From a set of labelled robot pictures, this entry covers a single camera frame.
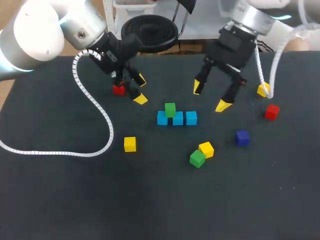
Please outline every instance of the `dark blue cube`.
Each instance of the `dark blue cube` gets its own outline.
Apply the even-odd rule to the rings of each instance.
[[[239,147],[245,147],[250,144],[250,136],[248,131],[237,131],[235,135],[235,143]]]

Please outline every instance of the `blue cube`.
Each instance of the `blue cube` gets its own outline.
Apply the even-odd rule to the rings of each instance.
[[[250,144],[250,136],[248,131],[237,131],[235,135],[235,143],[239,147],[245,147]]]
[[[198,117],[196,111],[187,111],[186,112],[186,125],[195,126],[197,125]]]
[[[184,125],[184,113],[182,111],[176,111],[175,117],[173,118],[173,126]]]
[[[168,118],[166,117],[165,111],[158,111],[157,124],[160,126],[168,125]]]

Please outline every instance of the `round stool seat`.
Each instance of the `round stool seat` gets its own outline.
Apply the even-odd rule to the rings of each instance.
[[[141,40],[142,53],[159,53],[178,42],[178,28],[168,18],[158,15],[140,15],[127,21],[121,29],[121,38],[136,34]]]

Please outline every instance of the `cube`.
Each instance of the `cube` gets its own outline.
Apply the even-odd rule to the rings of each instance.
[[[199,151],[201,151],[205,155],[205,159],[212,158],[215,152],[210,142],[200,144]]]
[[[266,119],[274,121],[276,120],[279,111],[280,111],[280,107],[270,104],[265,112],[264,117]]]
[[[136,152],[137,151],[137,143],[136,137],[130,136],[124,138],[124,151],[126,153]]]
[[[195,150],[190,156],[190,163],[196,168],[200,168],[206,161],[206,156],[199,150]]]
[[[196,111],[187,111],[186,112],[186,125],[195,126],[197,125],[198,117]]]
[[[175,103],[166,103],[164,105],[165,116],[167,118],[174,118],[176,116],[176,104]]]
[[[265,84],[265,87],[266,87],[266,89],[268,90],[268,92],[270,92],[270,85],[269,85],[269,83],[264,83]],[[262,97],[266,97],[267,95],[266,95],[266,93],[265,93],[265,91],[264,91],[264,86],[262,85],[262,84],[260,84],[260,86],[258,87],[258,91],[256,91],[259,95],[261,95]]]
[[[114,95],[124,96],[126,94],[125,86],[116,86],[113,85],[112,91]]]
[[[245,147],[250,144],[250,136],[248,131],[237,131],[235,135],[235,143],[239,147]]]
[[[182,111],[177,111],[175,117],[173,118],[173,126],[183,126],[184,125],[184,113]]]
[[[160,126],[167,126],[168,125],[168,118],[166,117],[166,112],[165,111],[158,111],[158,116],[157,116],[157,124]]]

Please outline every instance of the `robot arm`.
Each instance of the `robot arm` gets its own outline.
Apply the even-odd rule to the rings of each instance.
[[[309,19],[306,19],[305,11],[310,10],[310,13],[314,13],[315,11],[311,11],[311,9],[316,7],[314,5],[320,7],[320,1],[310,0],[305,6],[303,3],[303,0],[237,0],[231,15],[231,21],[219,31],[220,36],[218,40],[209,42],[205,46],[206,56],[204,59],[204,66],[194,79],[193,93],[195,95],[200,95],[207,83],[211,68],[219,68],[231,77],[232,82],[229,89],[220,99],[220,103],[215,110],[216,112],[223,112],[235,102],[235,98],[241,86],[246,84],[246,80],[242,78],[241,72],[253,52],[255,52],[261,84],[264,85],[264,91],[266,92],[267,97],[272,98],[274,92],[274,78],[282,51],[279,50],[277,52],[273,61],[269,81],[270,91],[268,92],[263,79],[261,65],[258,61],[260,59],[256,42],[258,35],[266,36],[270,32],[276,20],[256,7],[264,8],[264,10],[280,8],[284,11],[287,9],[286,14],[298,12],[304,23],[290,33],[290,36],[287,38],[291,39],[291,35],[306,27],[310,29],[319,29],[319,25],[308,23]],[[315,14],[315,16],[320,17],[320,12]]]
[[[299,0],[247,0],[250,5],[266,14],[270,10],[277,10],[279,14],[298,15]],[[304,0],[305,12],[310,18],[310,22],[320,23],[320,1]]]
[[[78,50],[90,48],[106,25],[90,0],[24,0],[0,32],[0,81],[56,58],[65,38]]]

